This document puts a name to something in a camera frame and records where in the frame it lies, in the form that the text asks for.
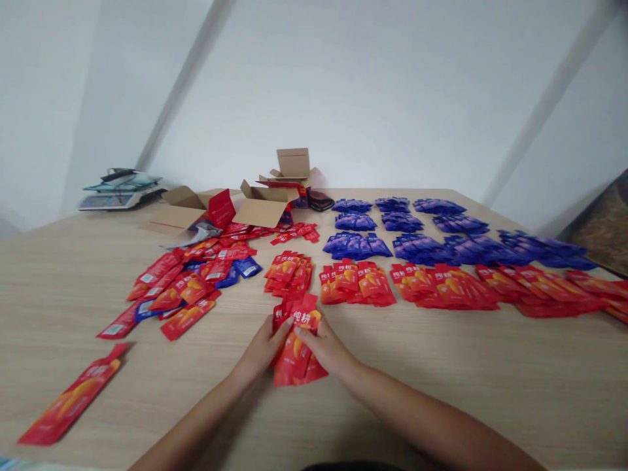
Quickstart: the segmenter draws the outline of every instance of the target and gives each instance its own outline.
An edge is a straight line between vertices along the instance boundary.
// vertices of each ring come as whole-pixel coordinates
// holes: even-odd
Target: light wood tabletop
[[[337,189],[333,198],[373,202],[386,196],[445,198],[497,229],[520,226],[450,190]],[[138,229],[158,208],[79,214],[0,241],[0,454],[102,468],[126,468],[168,431],[234,366],[264,317],[279,303],[257,275],[223,291],[217,306],[179,340],[168,342],[155,318],[126,338],[136,342],[123,367],[52,447],[17,439],[91,361],[113,342],[94,338],[128,305],[134,279],[172,237]],[[318,273],[336,213],[295,210],[319,225],[321,240],[278,246],[251,241],[266,270],[285,249],[312,256]],[[377,207],[376,232],[392,249]],[[442,241],[431,217],[413,211],[425,233]],[[396,258],[371,260],[387,272]],[[604,270],[595,275],[614,279]],[[628,465],[628,328],[604,313],[575,319],[529,319],[500,311],[323,306],[329,323],[364,362],[471,413],[546,466]],[[250,391],[207,450],[206,469],[299,470],[339,459],[379,459],[414,469],[420,459],[331,377]]]

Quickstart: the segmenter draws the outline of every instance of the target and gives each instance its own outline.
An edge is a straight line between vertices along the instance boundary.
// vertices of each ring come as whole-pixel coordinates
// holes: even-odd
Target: cardboard box
[[[295,208],[307,209],[307,189],[311,188],[310,176],[316,168],[309,167],[309,151],[306,148],[277,149],[277,161],[279,170],[272,169],[269,173],[272,178],[260,175],[257,183],[269,188],[295,188],[299,197],[292,204]]]
[[[227,213],[233,211],[235,214],[231,195],[239,193],[237,190],[225,190],[223,188],[195,193],[187,186],[180,186],[162,194],[162,198],[167,204],[163,204],[163,208],[159,209],[150,221],[142,224],[139,228],[171,236],[177,236],[187,230],[194,231],[199,222],[211,220],[207,212],[210,199],[217,197],[217,200],[220,200],[221,210],[224,208]],[[226,219],[222,217],[222,214],[219,215],[221,225],[231,222],[231,220],[226,222]]]
[[[299,198],[296,188],[262,188],[243,180],[240,190],[246,199],[237,210],[234,222],[268,228],[280,222],[294,224],[290,202]]]

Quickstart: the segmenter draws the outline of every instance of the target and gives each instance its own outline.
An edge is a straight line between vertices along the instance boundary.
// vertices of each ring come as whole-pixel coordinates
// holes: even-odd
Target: person's left hand
[[[294,317],[289,317],[273,335],[273,319],[271,315],[267,316],[244,355],[237,362],[232,374],[238,380],[250,383],[264,373],[279,348],[284,344],[293,323]]]

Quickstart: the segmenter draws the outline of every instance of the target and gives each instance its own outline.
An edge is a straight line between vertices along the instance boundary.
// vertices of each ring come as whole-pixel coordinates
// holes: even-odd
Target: hand
[[[273,319],[267,316],[264,324],[257,331],[247,347],[242,358],[237,362],[232,375],[238,380],[252,383],[266,371],[270,362],[275,358],[279,348],[285,343],[294,317],[288,318],[273,335]]]
[[[301,328],[294,329],[294,333],[312,350],[323,368],[340,381],[344,381],[361,365],[336,336],[324,315],[321,317],[316,336]]]

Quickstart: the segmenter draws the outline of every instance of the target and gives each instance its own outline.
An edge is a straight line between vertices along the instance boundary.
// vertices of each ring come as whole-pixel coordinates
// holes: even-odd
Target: white wall
[[[480,199],[595,6],[238,0],[150,171],[237,186],[309,147],[329,187]]]
[[[493,209],[555,236],[628,167],[628,7],[584,63]]]
[[[109,167],[135,167],[212,0],[104,0],[62,215]]]
[[[59,217],[100,4],[0,1],[0,237]]]

